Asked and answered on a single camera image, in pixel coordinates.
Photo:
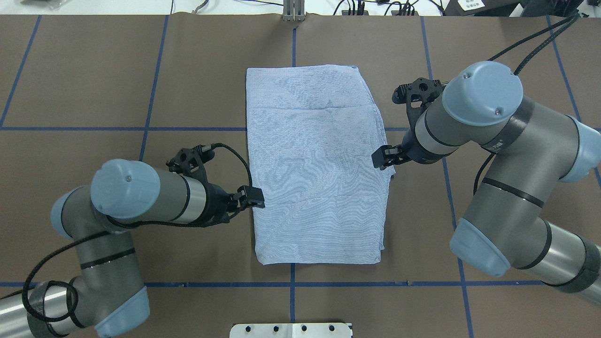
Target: light blue cloth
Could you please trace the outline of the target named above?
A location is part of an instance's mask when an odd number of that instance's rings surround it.
[[[259,262],[379,262],[394,169],[371,162],[386,135],[358,68],[248,69],[246,123]]]

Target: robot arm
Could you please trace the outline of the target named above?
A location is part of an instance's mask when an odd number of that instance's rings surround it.
[[[395,91],[411,130],[401,145],[376,151],[374,166],[430,164],[475,141],[496,158],[451,251],[495,277],[513,266],[601,306],[601,248],[538,217],[558,181],[575,182],[599,164],[601,135],[525,97],[519,78],[499,63],[473,64],[441,85],[419,79]],[[424,104],[410,108],[416,100]]]
[[[22,294],[0,300],[0,337],[64,337],[89,326],[100,337],[113,337],[143,323],[150,308],[130,229],[205,227],[229,222],[229,212],[264,207],[261,189],[242,186],[227,194],[207,181],[203,163],[213,158],[215,146],[182,149],[167,162],[171,172],[113,159],[90,186],[59,198],[51,212],[57,232],[74,241],[97,236],[76,246],[82,274],[69,281],[76,295],[53,282],[28,292],[33,309],[54,321],[27,311]]]

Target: white floor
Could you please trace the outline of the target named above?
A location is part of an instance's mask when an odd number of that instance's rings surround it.
[[[282,3],[282,0],[267,0]],[[443,0],[446,7],[449,0]],[[50,4],[62,4],[51,8]],[[0,1],[0,14],[170,14],[176,12],[191,12],[203,0],[2,0]],[[580,11],[591,17],[599,17],[601,10],[586,4],[585,0],[579,7]],[[305,10],[308,13],[332,15],[338,0],[305,0]],[[388,5],[377,5],[366,2],[365,9],[370,15],[383,15]],[[415,4],[419,15],[441,15],[436,6],[429,0],[419,0]],[[342,10],[348,9],[346,1],[340,6],[338,15]],[[243,0],[209,0],[209,3],[200,11],[200,14],[264,14],[282,13],[282,7],[270,4]],[[520,9],[516,9],[511,16],[518,16]]]

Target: white label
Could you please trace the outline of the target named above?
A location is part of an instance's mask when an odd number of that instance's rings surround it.
[[[464,11],[471,11],[476,8],[484,7],[482,0],[457,0],[457,2]]]

